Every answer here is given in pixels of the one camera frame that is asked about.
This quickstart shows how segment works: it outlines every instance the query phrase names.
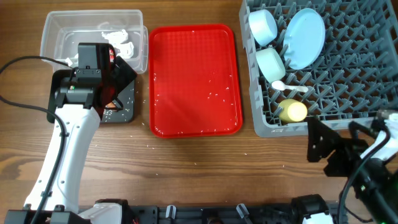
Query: cup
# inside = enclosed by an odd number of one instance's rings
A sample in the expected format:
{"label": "cup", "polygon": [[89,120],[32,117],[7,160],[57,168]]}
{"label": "cup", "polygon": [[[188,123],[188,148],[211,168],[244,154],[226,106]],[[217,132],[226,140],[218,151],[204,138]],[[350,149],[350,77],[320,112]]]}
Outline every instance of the cup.
{"label": "cup", "polygon": [[279,54],[273,48],[256,52],[257,64],[269,83],[280,80],[285,76],[285,65]]}
{"label": "cup", "polygon": [[274,17],[265,9],[249,14],[249,26],[255,40],[261,46],[269,44],[278,34]]}
{"label": "cup", "polygon": [[278,107],[283,109],[279,114],[279,119],[288,123],[302,121],[307,116],[307,107],[297,100],[282,100]]}

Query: white cup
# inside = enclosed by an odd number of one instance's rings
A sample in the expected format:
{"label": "white cup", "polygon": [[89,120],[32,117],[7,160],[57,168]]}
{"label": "white cup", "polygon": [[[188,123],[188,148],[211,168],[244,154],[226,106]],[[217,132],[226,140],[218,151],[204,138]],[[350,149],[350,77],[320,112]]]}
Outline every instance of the white cup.
{"label": "white cup", "polygon": [[269,83],[281,80],[286,73],[284,63],[279,54],[273,48],[256,52],[257,64]]}
{"label": "white cup", "polygon": [[278,34],[274,17],[265,9],[250,13],[249,25],[254,38],[261,46],[269,44]]}

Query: yellow cup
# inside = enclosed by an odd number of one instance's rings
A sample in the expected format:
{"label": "yellow cup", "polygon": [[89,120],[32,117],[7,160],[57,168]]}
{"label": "yellow cup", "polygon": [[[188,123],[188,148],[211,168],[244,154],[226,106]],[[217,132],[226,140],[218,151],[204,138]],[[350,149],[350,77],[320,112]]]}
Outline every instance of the yellow cup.
{"label": "yellow cup", "polygon": [[283,109],[279,114],[279,119],[288,123],[302,121],[307,116],[307,107],[297,100],[283,100],[279,103],[279,107]]}

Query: gray dish rack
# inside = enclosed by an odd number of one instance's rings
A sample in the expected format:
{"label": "gray dish rack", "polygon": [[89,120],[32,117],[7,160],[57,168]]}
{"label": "gray dish rack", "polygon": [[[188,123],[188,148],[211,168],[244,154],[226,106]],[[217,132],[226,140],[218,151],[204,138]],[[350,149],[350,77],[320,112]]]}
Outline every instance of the gray dish rack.
{"label": "gray dish rack", "polygon": [[[282,79],[310,91],[277,91],[262,75],[256,52],[273,47],[283,55],[284,34],[291,18],[304,8],[323,18],[326,38],[317,60],[302,70],[289,62]],[[274,15],[278,36],[261,47],[249,27],[249,13],[267,9]],[[317,116],[332,129],[356,121],[369,126],[376,111],[398,103],[398,22],[390,0],[243,0],[239,11],[243,47],[248,56],[250,100],[254,129],[264,138],[308,134],[307,123],[285,124],[279,119],[284,99],[303,102],[308,116]]]}

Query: wooden table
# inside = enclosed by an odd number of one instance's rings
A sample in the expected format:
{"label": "wooden table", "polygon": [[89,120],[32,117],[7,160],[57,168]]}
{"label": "wooden table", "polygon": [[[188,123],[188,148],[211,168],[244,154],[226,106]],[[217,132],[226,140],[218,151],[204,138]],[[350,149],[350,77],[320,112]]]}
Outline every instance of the wooden table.
{"label": "wooden table", "polygon": [[[345,178],[327,178],[325,161],[308,163],[307,137],[259,138],[249,100],[249,70],[241,40],[241,0],[3,0],[0,5],[0,64],[38,55],[50,11],[140,9],[149,32],[159,26],[223,23],[235,34],[244,124],[231,136],[160,139],[149,130],[148,76],[139,75],[136,117],[129,124],[101,125],[88,151],[80,205],[100,198],[126,198],[131,205],[259,205],[320,194],[336,200]],[[52,68],[39,60],[19,62],[0,76],[3,97],[47,107]],[[45,114],[0,103],[0,222],[20,209],[42,167],[53,125]],[[398,168],[395,161],[392,169]],[[367,217],[361,203],[348,204]]]}

